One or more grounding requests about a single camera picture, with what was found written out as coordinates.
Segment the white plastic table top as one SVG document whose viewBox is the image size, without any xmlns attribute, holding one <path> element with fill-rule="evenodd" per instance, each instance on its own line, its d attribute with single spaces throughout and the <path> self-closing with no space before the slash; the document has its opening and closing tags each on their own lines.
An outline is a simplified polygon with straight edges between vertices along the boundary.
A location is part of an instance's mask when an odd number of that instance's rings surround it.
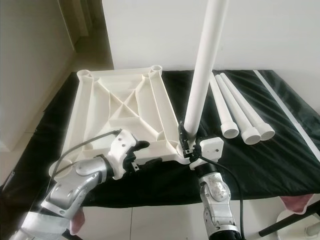
<svg viewBox="0 0 320 240">
<path fill-rule="evenodd" d="M 126 130 L 149 147 L 135 152 L 137 164 L 151 160 L 189 165 L 179 143 L 179 123 L 159 65 L 125 70 L 80 70 L 59 165 L 106 154 L 110 131 Z"/>
</svg>

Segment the black tablecloth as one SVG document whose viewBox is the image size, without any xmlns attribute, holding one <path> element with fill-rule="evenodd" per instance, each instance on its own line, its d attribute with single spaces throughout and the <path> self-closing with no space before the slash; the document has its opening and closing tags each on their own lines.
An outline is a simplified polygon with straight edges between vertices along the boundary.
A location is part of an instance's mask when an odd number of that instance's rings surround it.
<svg viewBox="0 0 320 240">
<path fill-rule="evenodd" d="M 273 70 L 226 70 L 225 74 L 256 112 L 274 128 L 274 137 L 254 145 L 228 139 L 220 163 L 230 169 L 240 183 L 231 183 L 245 200 L 281 196 L 320 194 L 320 114 Z M 48 105 L 36 132 L 26 146 L 13 174 L 0 194 L 3 224 L 15 224 L 25 217 L 34 201 L 42 199 L 48 182 L 48 168 L 66 150 L 64 142 L 79 79 L 71 75 Z M 309 136 L 306 141 L 286 115 L 292 116 Z M 175 161 L 142 167 L 130 177 L 102 183 L 92 190 L 84 206 L 134 208 L 174 206 L 201 201 L 194 171 Z"/>
</svg>

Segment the pink rounded object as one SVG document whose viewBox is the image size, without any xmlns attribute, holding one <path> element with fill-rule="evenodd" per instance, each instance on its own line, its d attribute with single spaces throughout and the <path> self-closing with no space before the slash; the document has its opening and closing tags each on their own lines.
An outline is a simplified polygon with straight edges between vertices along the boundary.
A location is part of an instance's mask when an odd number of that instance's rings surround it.
<svg viewBox="0 0 320 240">
<path fill-rule="evenodd" d="M 78 233 L 80 232 L 80 230 L 82 230 L 82 227 L 84 226 L 86 222 L 86 217 L 85 217 L 85 213 L 82 210 L 78 210 L 73 218 L 71 218 L 71 222 L 70 222 L 70 234 L 75 236 L 78 235 Z"/>
<path fill-rule="evenodd" d="M 304 214 L 313 197 L 314 194 L 305 194 L 297 196 L 280 196 L 279 199 L 286 210 L 295 214 Z"/>
</svg>

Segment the white tape strip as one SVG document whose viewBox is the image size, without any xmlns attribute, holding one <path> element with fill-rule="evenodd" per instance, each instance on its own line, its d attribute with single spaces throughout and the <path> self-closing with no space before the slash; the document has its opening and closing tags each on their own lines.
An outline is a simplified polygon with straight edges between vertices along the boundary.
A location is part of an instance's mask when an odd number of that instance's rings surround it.
<svg viewBox="0 0 320 240">
<path fill-rule="evenodd" d="M 320 151 L 320 113 L 317 113 L 274 70 L 257 70 L 292 115 L 294 123 L 300 125 L 304 134 Z"/>
</svg>

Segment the black metal table leg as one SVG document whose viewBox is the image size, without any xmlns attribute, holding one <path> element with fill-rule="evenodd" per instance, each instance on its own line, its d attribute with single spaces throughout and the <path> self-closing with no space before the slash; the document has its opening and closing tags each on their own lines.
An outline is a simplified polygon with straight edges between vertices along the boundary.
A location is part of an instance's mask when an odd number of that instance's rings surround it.
<svg viewBox="0 0 320 240">
<path fill-rule="evenodd" d="M 309 217 L 313 214 L 293 214 L 292 212 L 283 211 L 278 217 L 277 222 L 274 224 L 264 228 L 263 230 L 258 231 L 258 235 L 260 237 L 266 237 L 270 234 L 276 234 L 278 230 L 283 229 L 286 226 L 290 226 L 291 224 L 300 221 L 305 217 Z"/>
</svg>

